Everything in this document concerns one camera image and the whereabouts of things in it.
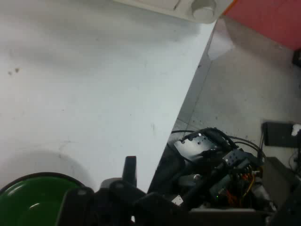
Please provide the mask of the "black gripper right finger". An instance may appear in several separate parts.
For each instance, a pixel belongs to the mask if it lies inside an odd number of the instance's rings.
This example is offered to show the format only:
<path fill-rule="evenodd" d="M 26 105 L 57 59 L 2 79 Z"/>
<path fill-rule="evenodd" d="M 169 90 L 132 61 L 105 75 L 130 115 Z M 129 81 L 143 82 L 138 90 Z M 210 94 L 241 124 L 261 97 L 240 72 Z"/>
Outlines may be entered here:
<path fill-rule="evenodd" d="M 190 215 L 158 193 L 146 194 L 136 187 L 136 157 L 130 157 L 130 225 L 182 226 L 190 222 Z"/>

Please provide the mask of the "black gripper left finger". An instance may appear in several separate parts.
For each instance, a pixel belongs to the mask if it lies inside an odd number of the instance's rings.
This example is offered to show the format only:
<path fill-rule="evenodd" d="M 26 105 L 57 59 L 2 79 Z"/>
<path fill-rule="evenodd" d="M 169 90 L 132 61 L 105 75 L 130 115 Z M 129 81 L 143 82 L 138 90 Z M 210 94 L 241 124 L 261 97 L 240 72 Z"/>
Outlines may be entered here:
<path fill-rule="evenodd" d="M 110 186 L 123 179 L 127 182 L 131 181 L 130 156 L 125 158 L 122 177 L 103 181 L 97 192 L 86 186 L 69 190 L 64 195 L 57 224 L 59 226 L 110 226 L 113 215 L 121 206 L 120 200 L 110 191 Z"/>

